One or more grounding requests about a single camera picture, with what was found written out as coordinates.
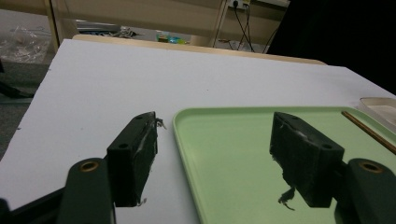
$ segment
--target green plastic tray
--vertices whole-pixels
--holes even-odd
[[[344,161],[365,158],[396,173],[396,156],[349,121],[347,111],[396,145],[395,133],[349,107],[188,108],[174,117],[175,135],[202,223],[335,223],[330,208],[310,208],[290,187],[269,153],[275,111],[304,119],[345,150]]]

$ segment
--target black cable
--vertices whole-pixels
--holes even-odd
[[[233,46],[231,45],[230,41],[228,41],[228,45],[230,45],[231,50],[233,50]]]
[[[251,43],[251,37],[250,37],[250,24],[249,24],[249,20],[250,20],[250,6],[249,5],[245,5],[247,8],[247,36],[248,36],[248,41]]]
[[[0,81],[0,93],[10,98],[33,98],[35,96],[33,93],[20,91],[2,81]]]
[[[221,12],[221,19],[223,18],[224,13],[226,12],[226,8],[227,8],[227,5],[224,5],[224,8],[223,8],[223,10]],[[220,27],[218,27],[218,30],[216,31],[215,41],[213,42],[212,48],[214,48],[216,46],[216,40],[218,39],[219,29],[220,29]]]
[[[237,50],[239,50],[239,48],[241,47],[243,40],[244,40],[244,36],[242,35],[241,40],[239,40],[239,45],[238,45],[238,49]]]
[[[3,64],[1,63],[1,59],[0,59],[0,73],[4,73],[4,67]]]
[[[238,13],[236,12],[236,7],[237,7],[237,6],[238,6],[238,2],[237,2],[237,1],[233,1],[233,12],[235,12],[236,19],[238,20],[239,26],[241,27],[241,30],[242,30],[242,32],[244,33],[245,39],[247,40],[248,44],[250,45],[251,51],[254,52],[254,49],[253,49],[253,47],[251,47],[251,43],[250,43],[250,41],[249,41],[249,39],[248,39],[248,37],[247,37],[247,34],[245,33],[244,27],[242,26],[242,23],[241,23],[241,21],[239,20]]]
[[[265,46],[264,46],[264,50],[262,51],[262,53],[264,53],[265,50],[267,49],[268,44],[270,43],[270,40],[272,39],[272,37],[274,36],[274,34],[276,33],[276,31],[277,31],[277,28],[276,28],[276,29],[273,31],[273,33],[271,34],[270,38],[268,39],[267,43],[266,43]]]

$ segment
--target power outlet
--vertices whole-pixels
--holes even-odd
[[[245,6],[250,5],[250,0],[230,0],[229,7],[233,7],[233,2],[238,2],[238,6],[236,8],[239,9],[247,9]]]

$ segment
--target white tabletop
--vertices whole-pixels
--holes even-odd
[[[187,107],[357,107],[395,95],[344,68],[64,40],[0,162],[0,198],[11,209],[64,187],[78,161],[106,148],[139,114],[155,111],[159,153],[147,202],[117,208],[118,223],[199,223],[172,119]]]

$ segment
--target wooden stick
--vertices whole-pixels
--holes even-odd
[[[368,133],[370,136],[372,136],[375,139],[375,141],[377,141],[379,144],[381,144],[382,146],[384,146],[385,148],[387,148],[389,151],[391,151],[393,154],[396,155],[396,146],[394,146],[392,143],[387,141],[385,138],[381,137],[381,135],[379,135],[378,133],[367,127],[360,120],[358,120],[348,112],[342,111],[341,114],[344,115],[350,121],[352,121],[354,124],[356,124],[359,128],[364,130],[366,133]]]

